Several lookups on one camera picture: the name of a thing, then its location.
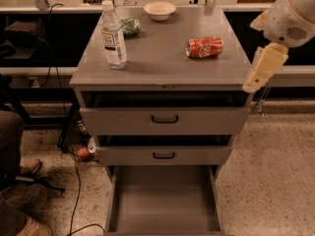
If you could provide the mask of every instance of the gray countertop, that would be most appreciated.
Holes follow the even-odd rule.
[[[141,32],[126,39],[128,63],[112,70],[103,55],[100,28],[96,27],[71,87],[98,86],[208,86],[240,89],[251,64],[222,9],[179,7],[164,22],[153,21],[143,8],[117,8],[122,18],[140,20]],[[192,59],[186,56],[190,38],[219,36],[220,56]]]

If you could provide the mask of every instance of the black handle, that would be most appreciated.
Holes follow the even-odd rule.
[[[155,159],[173,159],[174,157],[175,157],[175,152],[172,152],[170,154],[158,154],[154,152]]]
[[[151,116],[151,120],[153,123],[156,124],[173,124],[178,122],[178,115],[176,114],[173,118],[158,118],[154,115]]]

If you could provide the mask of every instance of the white bowl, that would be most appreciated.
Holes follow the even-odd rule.
[[[164,21],[169,18],[169,15],[176,11],[176,6],[168,2],[153,2],[145,5],[147,12],[153,20]]]

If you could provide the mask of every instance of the concrete floor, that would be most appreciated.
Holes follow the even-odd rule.
[[[265,116],[249,116],[216,181],[224,231],[235,236],[315,235],[315,102],[266,102]],[[19,183],[5,198],[66,236],[88,224],[104,227],[111,186],[97,161],[78,164],[56,146],[60,130],[26,130],[23,156],[43,162],[37,176],[61,194]],[[98,226],[75,235],[98,236]]]

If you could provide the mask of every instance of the red can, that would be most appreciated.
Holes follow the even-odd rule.
[[[187,41],[186,54],[191,58],[205,58],[222,53],[223,40],[218,36],[192,38]]]

